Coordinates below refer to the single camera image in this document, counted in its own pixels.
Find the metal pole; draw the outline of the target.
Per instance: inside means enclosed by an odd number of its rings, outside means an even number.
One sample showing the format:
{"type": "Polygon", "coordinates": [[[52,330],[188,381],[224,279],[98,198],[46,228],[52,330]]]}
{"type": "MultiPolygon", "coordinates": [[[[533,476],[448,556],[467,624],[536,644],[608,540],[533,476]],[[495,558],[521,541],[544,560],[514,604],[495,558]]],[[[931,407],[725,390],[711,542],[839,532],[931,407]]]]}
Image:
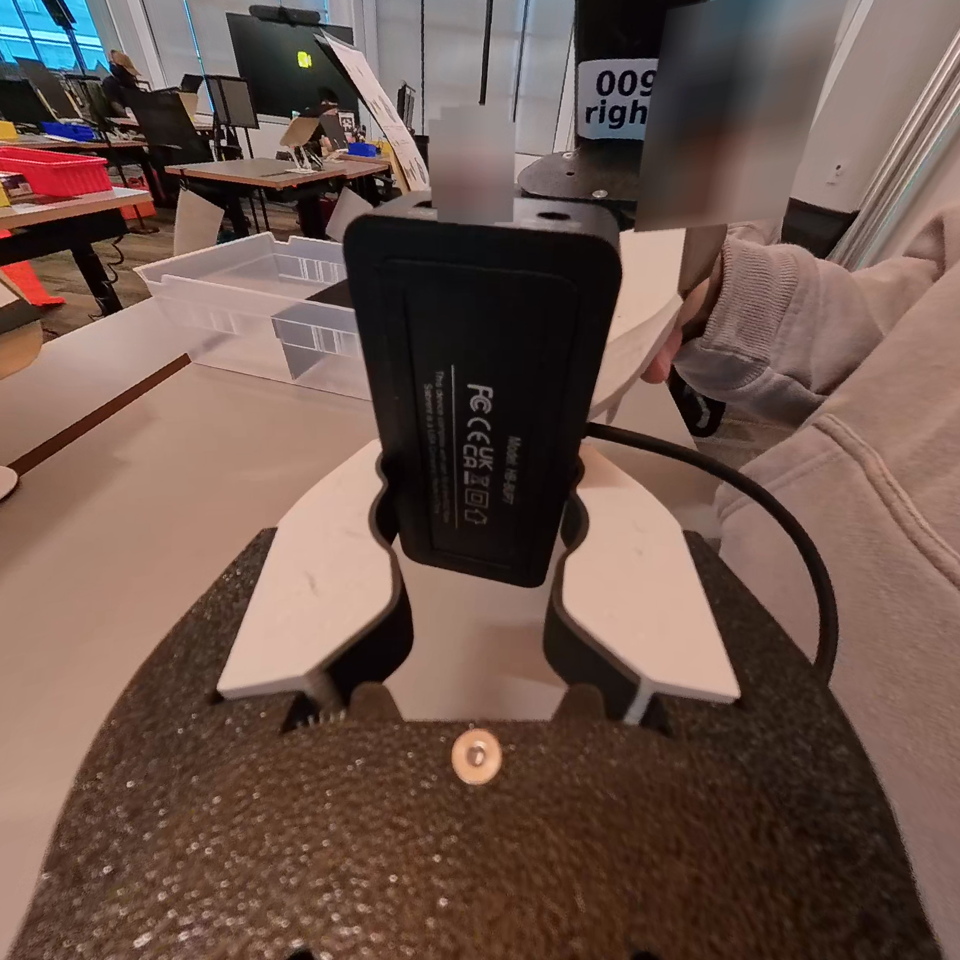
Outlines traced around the metal pole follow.
{"type": "Polygon", "coordinates": [[[859,270],[879,261],[909,208],[958,138],[959,34],[955,33],[877,168],[861,208],[833,251],[859,270]]]}

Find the red plastic bin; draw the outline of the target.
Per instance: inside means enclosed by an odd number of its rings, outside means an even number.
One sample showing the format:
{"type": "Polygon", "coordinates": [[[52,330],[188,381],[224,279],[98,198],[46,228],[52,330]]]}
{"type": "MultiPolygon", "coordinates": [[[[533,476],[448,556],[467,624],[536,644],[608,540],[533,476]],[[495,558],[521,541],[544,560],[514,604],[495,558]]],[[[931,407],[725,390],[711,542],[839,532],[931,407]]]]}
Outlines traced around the red plastic bin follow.
{"type": "Polygon", "coordinates": [[[26,178],[35,194],[58,199],[112,191],[107,161],[93,154],[1,148],[1,170],[26,178]]]}

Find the black usb hub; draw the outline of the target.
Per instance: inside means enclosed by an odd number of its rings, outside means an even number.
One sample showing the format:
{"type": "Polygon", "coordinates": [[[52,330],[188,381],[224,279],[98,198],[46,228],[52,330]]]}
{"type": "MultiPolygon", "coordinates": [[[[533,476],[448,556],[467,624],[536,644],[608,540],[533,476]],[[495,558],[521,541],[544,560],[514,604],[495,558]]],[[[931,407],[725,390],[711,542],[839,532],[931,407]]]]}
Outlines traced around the black usb hub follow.
{"type": "Polygon", "coordinates": [[[518,200],[513,221],[419,206],[342,246],[406,556],[531,589],[546,580],[622,278],[606,209],[518,200]]]}

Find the printed paper sheet on board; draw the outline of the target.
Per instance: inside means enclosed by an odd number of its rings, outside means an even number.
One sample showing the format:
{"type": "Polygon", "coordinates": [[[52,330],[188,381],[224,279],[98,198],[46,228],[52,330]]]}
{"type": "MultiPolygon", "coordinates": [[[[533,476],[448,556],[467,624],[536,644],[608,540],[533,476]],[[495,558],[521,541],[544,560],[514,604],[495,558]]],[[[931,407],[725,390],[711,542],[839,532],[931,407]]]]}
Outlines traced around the printed paper sheet on board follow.
{"type": "Polygon", "coordinates": [[[366,56],[327,30],[314,32],[314,39],[332,65],[347,79],[390,145],[391,166],[399,175],[401,192],[428,192],[430,183],[426,162],[366,56]]]}

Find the black panel on stand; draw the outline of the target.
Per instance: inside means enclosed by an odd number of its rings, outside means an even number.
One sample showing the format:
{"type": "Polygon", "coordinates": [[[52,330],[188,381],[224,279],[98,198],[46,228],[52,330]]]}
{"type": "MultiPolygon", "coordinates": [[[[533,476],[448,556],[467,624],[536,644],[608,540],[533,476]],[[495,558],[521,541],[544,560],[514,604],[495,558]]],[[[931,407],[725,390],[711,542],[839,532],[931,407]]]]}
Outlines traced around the black panel on stand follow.
{"type": "Polygon", "coordinates": [[[244,159],[238,138],[243,132],[246,149],[252,157],[251,130],[259,130],[249,83],[246,78],[204,74],[202,76],[212,110],[212,144],[216,161],[244,159]]]}

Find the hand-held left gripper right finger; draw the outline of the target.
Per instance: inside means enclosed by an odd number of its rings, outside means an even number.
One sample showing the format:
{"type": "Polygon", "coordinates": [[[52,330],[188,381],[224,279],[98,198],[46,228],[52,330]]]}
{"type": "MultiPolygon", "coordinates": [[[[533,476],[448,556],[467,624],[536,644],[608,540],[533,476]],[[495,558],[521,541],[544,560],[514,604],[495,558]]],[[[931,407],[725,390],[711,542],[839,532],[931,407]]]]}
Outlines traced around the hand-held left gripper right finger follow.
{"type": "Polygon", "coordinates": [[[548,665],[640,726],[658,696],[731,705],[740,686],[680,523],[595,446],[560,524],[544,621],[548,665]]]}

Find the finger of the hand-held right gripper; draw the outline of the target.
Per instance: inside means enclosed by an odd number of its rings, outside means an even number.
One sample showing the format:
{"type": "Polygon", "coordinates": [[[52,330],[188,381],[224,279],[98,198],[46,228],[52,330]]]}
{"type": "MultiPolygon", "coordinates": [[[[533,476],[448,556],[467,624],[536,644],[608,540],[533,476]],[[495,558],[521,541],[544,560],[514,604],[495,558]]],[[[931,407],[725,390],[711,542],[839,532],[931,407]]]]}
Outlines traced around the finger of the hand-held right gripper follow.
{"type": "Polygon", "coordinates": [[[343,242],[349,226],[358,219],[368,215],[393,216],[396,212],[389,208],[387,203],[374,207],[365,198],[350,187],[343,187],[327,221],[327,239],[333,242],[343,242]]]}
{"type": "Polygon", "coordinates": [[[677,287],[684,229],[623,231],[621,285],[588,418],[612,417],[664,346],[681,306],[677,287]]]}

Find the person's right hand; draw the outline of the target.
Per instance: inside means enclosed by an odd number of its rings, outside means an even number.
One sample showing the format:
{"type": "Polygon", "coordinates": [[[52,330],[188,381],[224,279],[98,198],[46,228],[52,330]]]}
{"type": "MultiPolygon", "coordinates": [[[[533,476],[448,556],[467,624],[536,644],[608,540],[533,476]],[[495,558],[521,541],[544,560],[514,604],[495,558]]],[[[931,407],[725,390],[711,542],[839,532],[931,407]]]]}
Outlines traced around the person's right hand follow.
{"type": "Polygon", "coordinates": [[[709,276],[683,300],[669,336],[641,375],[643,381],[654,385],[666,382],[682,347],[703,335],[721,294],[723,276],[723,254],[720,252],[709,276]]]}

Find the clear plastic bin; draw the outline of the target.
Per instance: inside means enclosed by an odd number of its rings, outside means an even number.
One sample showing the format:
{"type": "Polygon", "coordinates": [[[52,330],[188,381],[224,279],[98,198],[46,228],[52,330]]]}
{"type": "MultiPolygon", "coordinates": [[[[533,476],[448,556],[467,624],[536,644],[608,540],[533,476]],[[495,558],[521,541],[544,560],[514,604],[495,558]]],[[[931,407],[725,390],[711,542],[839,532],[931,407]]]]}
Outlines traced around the clear plastic bin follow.
{"type": "Polygon", "coordinates": [[[192,362],[371,399],[340,243],[264,232],[136,272],[192,362]]]}

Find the large black monitor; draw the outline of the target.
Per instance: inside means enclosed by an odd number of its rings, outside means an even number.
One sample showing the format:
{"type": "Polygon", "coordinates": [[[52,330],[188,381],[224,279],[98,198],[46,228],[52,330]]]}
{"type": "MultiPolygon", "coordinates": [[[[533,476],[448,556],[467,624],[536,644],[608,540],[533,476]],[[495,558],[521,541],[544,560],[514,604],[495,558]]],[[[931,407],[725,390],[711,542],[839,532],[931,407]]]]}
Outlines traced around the large black monitor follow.
{"type": "Polygon", "coordinates": [[[234,58],[258,114],[290,118],[317,110],[330,93],[340,110],[356,112],[358,95],[320,43],[322,32],[354,44],[350,27],[322,21],[313,9],[252,5],[225,15],[234,58]]]}

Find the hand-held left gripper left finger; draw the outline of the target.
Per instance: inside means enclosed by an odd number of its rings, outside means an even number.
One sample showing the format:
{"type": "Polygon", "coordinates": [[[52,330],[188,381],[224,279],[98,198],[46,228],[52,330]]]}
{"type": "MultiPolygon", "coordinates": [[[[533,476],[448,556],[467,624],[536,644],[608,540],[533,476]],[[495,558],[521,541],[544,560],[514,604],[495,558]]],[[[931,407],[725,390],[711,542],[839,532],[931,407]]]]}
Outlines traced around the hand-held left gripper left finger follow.
{"type": "Polygon", "coordinates": [[[412,609],[381,454],[370,441],[282,517],[217,682],[223,699],[349,702],[409,656],[412,609]]]}

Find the wood edge table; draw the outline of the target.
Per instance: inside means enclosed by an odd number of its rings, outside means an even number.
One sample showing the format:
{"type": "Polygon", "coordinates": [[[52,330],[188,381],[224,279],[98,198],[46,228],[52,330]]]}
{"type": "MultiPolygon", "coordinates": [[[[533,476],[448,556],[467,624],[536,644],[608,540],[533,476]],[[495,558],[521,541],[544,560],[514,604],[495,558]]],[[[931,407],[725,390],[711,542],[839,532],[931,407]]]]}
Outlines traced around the wood edge table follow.
{"type": "Polygon", "coordinates": [[[94,298],[102,317],[122,309],[114,284],[94,244],[114,241],[127,234],[121,210],[150,203],[145,190],[114,187],[77,198],[18,202],[2,208],[1,265],[67,252],[94,298]]]}

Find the brown top table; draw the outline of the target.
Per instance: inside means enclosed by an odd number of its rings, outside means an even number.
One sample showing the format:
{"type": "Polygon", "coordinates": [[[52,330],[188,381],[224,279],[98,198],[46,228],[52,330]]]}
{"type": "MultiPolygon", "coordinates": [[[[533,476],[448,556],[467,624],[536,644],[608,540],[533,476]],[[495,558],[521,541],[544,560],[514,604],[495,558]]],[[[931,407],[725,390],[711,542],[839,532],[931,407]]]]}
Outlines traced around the brown top table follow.
{"type": "Polygon", "coordinates": [[[327,239],[328,219],[320,198],[328,185],[345,186],[351,181],[387,173],[391,171],[391,164],[382,158],[347,155],[319,171],[297,169],[290,163],[268,158],[174,163],[164,171],[186,186],[211,188],[217,203],[223,206],[236,239],[250,235],[242,201],[258,190],[295,207],[301,234],[327,239]]]}

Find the person's right forearm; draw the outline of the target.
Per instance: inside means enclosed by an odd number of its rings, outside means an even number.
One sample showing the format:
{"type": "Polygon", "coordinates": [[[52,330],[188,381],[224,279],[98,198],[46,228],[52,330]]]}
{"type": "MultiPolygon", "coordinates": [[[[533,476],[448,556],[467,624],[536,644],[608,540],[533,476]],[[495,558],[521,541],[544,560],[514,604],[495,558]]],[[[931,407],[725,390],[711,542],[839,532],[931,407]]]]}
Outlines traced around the person's right forearm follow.
{"type": "Polygon", "coordinates": [[[774,221],[727,228],[721,294],[673,366],[692,389],[799,424],[861,367],[910,389],[958,372],[958,205],[862,270],[779,236],[774,221]]]}

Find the person's beige hoodie torso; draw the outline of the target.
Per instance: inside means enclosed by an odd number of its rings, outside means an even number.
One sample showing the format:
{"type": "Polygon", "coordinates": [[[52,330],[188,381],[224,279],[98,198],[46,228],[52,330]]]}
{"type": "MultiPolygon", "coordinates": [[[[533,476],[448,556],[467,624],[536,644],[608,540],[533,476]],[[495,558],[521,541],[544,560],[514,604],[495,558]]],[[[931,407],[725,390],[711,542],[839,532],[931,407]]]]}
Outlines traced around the person's beige hoodie torso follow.
{"type": "Polygon", "coordinates": [[[745,473],[822,555],[839,611],[832,690],[958,958],[958,371],[910,389],[861,366],[800,423],[731,406],[793,430],[745,473]]]}

